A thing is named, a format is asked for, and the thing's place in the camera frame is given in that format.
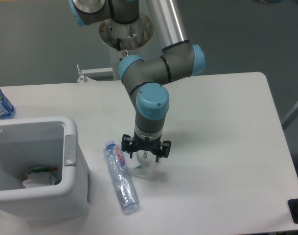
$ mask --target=plastic water bottle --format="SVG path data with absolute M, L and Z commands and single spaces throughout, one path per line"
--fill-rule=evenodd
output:
M 122 209 L 128 212 L 139 205 L 139 199 L 120 147 L 114 140 L 105 142 L 103 151 L 112 182 Z
M 15 108 L 0 89 L 0 119 L 10 119 L 15 115 Z

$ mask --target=gray floor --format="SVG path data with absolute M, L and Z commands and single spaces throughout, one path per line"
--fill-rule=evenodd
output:
M 204 74 L 264 73 L 282 118 L 298 100 L 298 5 L 178 2 L 191 42 L 206 54 Z M 140 3 L 148 14 L 145 1 Z M 148 51 L 149 57 L 161 54 L 156 35 Z M 67 0 L 0 2 L 0 86 L 75 82 L 77 63 L 81 69 L 110 67 L 98 24 L 79 27 Z M 298 121 L 286 137 L 298 154 Z

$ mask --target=white plastic bin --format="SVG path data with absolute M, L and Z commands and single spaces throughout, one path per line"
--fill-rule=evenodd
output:
M 35 166 L 58 167 L 61 182 L 25 188 Z M 87 214 L 89 168 L 69 117 L 0 120 L 0 210 L 26 220 Z

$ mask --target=bin handle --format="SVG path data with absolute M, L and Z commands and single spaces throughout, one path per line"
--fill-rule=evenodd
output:
M 64 139 L 64 166 L 76 165 L 77 138 L 76 135 L 67 135 Z

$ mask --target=bottle label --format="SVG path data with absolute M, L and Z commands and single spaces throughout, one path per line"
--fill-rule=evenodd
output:
M 13 105 L 4 96 L 0 96 L 0 118 L 5 118 L 13 113 Z
M 120 163 L 120 166 L 125 166 L 126 162 L 125 162 L 125 159 L 124 159 L 124 156 L 123 154 L 121 153 L 119 147 L 117 145 L 115 145 L 115 153 L 117 155 L 117 158 L 118 158 L 118 161 Z

